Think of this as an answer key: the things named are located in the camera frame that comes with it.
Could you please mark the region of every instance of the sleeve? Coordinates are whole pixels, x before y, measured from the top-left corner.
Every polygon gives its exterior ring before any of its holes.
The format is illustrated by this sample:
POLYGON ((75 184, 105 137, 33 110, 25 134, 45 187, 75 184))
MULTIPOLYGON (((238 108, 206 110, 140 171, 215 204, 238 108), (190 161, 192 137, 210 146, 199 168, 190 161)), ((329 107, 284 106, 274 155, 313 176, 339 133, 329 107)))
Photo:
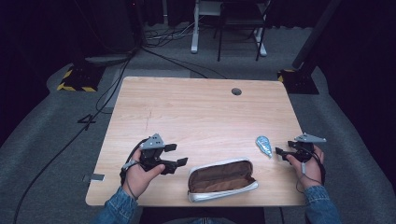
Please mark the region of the sleeve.
POLYGON ((330 200, 323 186, 313 186, 305 190, 306 216, 310 223, 341 223, 337 208, 330 200))
POLYGON ((122 187, 105 203, 105 208, 91 221, 98 223, 131 223, 137 202, 122 187))

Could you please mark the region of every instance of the pencil case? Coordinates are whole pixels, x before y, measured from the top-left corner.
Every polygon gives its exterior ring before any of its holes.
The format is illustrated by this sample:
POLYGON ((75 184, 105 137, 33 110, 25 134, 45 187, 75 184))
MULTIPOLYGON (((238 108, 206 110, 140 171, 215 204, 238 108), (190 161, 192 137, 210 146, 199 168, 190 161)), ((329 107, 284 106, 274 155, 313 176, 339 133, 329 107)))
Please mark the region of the pencil case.
POLYGON ((245 157, 192 167, 189 200, 197 203, 256 189, 259 183, 252 174, 253 164, 245 157))

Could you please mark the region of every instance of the metal chair leg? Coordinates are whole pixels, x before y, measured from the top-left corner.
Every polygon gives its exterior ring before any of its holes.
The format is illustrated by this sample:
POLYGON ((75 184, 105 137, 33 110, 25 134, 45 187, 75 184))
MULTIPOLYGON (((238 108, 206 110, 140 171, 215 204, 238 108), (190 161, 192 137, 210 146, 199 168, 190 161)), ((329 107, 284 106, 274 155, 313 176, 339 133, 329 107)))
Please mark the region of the metal chair leg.
POLYGON ((260 50, 262 49, 262 41, 264 40, 264 31, 265 31, 265 26, 262 27, 262 35, 261 35, 261 37, 260 37, 259 48, 257 49, 256 61, 259 60, 260 50))
POLYGON ((222 41, 222 27, 220 27, 218 62, 220 61, 221 41, 222 41))

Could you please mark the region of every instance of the wooden table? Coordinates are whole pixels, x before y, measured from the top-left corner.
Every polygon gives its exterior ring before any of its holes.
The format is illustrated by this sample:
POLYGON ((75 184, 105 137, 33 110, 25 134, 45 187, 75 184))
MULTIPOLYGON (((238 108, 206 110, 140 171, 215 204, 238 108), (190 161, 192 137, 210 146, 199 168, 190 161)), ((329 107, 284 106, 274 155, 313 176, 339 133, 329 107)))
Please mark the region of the wooden table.
POLYGON ((134 146, 159 133, 177 150, 164 152, 163 160, 188 157, 174 175, 160 175, 139 197, 142 206, 287 206, 303 205, 304 195, 288 162, 275 147, 288 149, 287 141, 302 134, 283 84, 277 81, 126 77, 109 123, 86 202, 103 205, 120 185, 120 168, 134 146), (232 89, 242 91, 232 94, 232 89), (273 158, 256 146, 259 135, 269 138, 273 158), (193 166, 248 157, 259 187, 245 193, 204 203, 187 197, 193 166))

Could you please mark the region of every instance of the person's right hand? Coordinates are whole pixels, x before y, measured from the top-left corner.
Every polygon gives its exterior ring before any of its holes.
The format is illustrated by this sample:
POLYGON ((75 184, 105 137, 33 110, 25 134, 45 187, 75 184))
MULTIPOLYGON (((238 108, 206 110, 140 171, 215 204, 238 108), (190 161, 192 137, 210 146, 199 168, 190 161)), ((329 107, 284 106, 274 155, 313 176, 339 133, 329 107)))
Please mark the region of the person's right hand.
MULTIPOLYGON (((320 162, 323 163, 323 151, 317 146, 314 146, 314 149, 314 152, 318 155, 320 162)), ((305 175, 303 175, 302 173, 301 163, 297 161, 295 157, 287 155, 286 158, 296 170, 297 177, 300 178, 300 182, 303 185, 304 189, 322 184, 320 168, 314 158, 311 158, 311 160, 305 163, 305 175)))

